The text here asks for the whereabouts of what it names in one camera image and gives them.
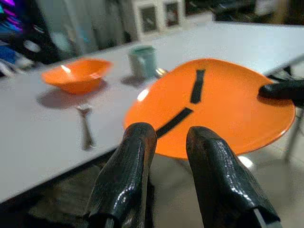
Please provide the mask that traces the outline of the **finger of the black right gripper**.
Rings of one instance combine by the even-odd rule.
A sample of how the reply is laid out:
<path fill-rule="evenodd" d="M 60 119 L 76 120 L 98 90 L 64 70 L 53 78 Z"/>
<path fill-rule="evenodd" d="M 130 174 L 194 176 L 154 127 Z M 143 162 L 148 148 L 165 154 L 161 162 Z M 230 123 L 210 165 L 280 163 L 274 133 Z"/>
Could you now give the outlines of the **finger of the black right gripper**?
<path fill-rule="evenodd" d="M 290 99 L 298 107 L 304 106 L 304 80 L 290 80 L 266 84 L 259 88 L 258 95 L 272 99 Z"/>

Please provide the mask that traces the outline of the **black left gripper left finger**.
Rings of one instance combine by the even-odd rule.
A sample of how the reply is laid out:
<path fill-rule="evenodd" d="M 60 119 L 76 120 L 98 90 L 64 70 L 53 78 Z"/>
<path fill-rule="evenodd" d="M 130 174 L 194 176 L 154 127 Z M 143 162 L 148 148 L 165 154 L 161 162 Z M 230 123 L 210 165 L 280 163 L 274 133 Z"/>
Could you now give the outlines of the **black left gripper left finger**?
<path fill-rule="evenodd" d="M 152 228 L 154 187 L 149 180 L 157 136 L 133 123 L 95 181 L 88 205 L 90 228 Z"/>

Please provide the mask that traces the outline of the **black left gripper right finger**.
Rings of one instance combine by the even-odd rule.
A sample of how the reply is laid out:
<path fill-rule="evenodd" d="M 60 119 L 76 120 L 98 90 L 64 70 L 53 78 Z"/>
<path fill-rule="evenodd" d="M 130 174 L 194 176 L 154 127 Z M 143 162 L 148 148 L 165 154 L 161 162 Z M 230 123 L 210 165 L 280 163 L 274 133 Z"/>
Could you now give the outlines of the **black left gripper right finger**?
<path fill-rule="evenodd" d="M 282 227 L 256 178 L 214 131 L 191 127 L 186 151 L 204 227 Z"/>

